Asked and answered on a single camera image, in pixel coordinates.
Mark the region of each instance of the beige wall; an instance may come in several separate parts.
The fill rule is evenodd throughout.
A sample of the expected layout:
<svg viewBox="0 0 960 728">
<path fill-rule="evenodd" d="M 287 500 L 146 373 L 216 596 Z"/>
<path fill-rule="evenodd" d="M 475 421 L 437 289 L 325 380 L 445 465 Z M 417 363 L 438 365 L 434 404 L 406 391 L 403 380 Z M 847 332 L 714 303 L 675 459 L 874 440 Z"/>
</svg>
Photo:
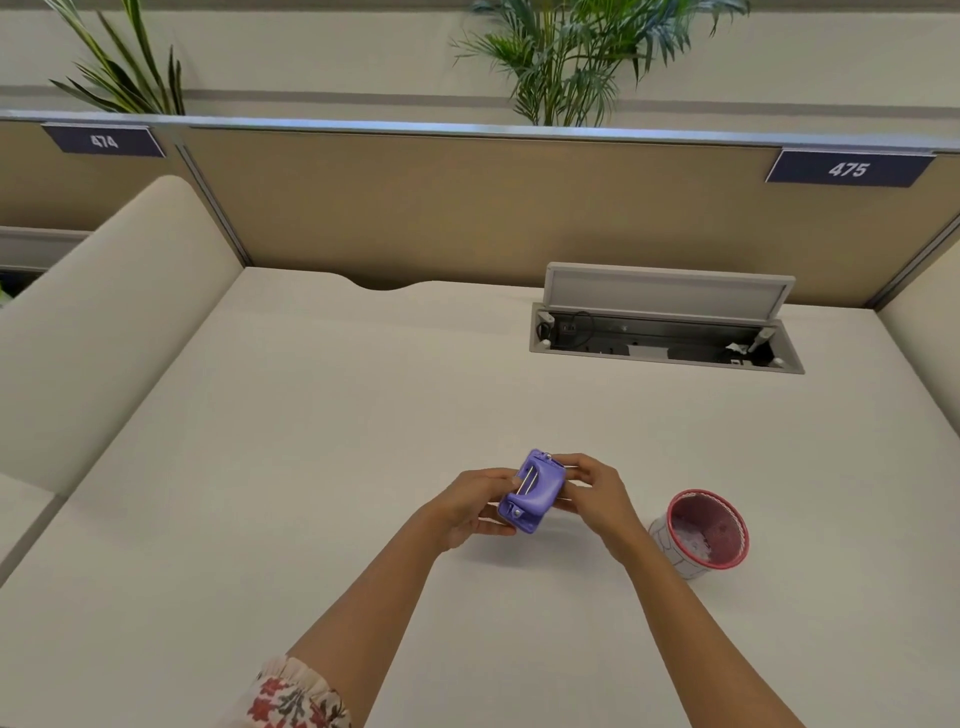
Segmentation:
<svg viewBox="0 0 960 728">
<path fill-rule="evenodd" d="M 960 432 L 960 245 L 910 283 L 880 318 Z"/>
<path fill-rule="evenodd" d="M 191 110 L 266 116 L 513 123 L 509 86 L 449 41 L 488 21 L 461 12 L 153 12 Z M 960 135 L 960 14 L 764 13 L 723 21 L 639 89 L 619 126 Z M 47 11 L 0 12 L 0 106 L 78 108 L 48 79 L 79 41 Z"/>
</svg>

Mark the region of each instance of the palm plant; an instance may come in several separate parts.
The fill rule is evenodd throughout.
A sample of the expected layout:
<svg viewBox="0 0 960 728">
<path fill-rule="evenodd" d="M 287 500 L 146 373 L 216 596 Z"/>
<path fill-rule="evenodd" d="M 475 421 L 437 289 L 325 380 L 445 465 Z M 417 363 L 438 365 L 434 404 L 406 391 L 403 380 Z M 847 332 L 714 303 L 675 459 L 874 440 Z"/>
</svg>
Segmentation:
<svg viewBox="0 0 960 728">
<path fill-rule="evenodd" d="M 71 85 L 62 84 L 51 79 L 51 83 L 62 91 L 81 101 L 92 104 L 104 111 L 117 113 L 156 113 L 156 114 L 185 114 L 183 107 L 183 89 L 180 83 L 180 61 L 174 59 L 174 49 L 170 46 L 170 55 L 167 60 L 166 84 L 160 75 L 154 52 L 150 47 L 150 39 L 143 25 L 143 13 L 140 0 L 123 0 L 123 7 L 127 13 L 136 36 L 137 45 L 143 56 L 146 70 L 140 61 L 133 55 L 123 38 L 116 32 L 102 12 L 97 12 L 104 30 L 116 46 L 120 56 L 130 69 L 115 61 L 103 49 L 96 38 L 84 25 L 77 12 L 73 0 L 43 0 L 53 8 L 60 17 L 73 29 L 80 40 L 93 54 L 99 67 L 91 67 L 84 63 L 75 63 L 84 78 L 93 86 L 94 90 L 78 84 L 73 79 L 67 79 Z"/>
<path fill-rule="evenodd" d="M 453 45 L 459 58 L 486 56 L 515 78 L 514 110 L 535 125 L 600 126 L 611 112 L 624 62 L 636 82 L 654 60 L 664 64 L 690 47 L 690 22 L 750 12 L 749 0 L 481 0 L 498 31 L 466 36 Z"/>
</svg>

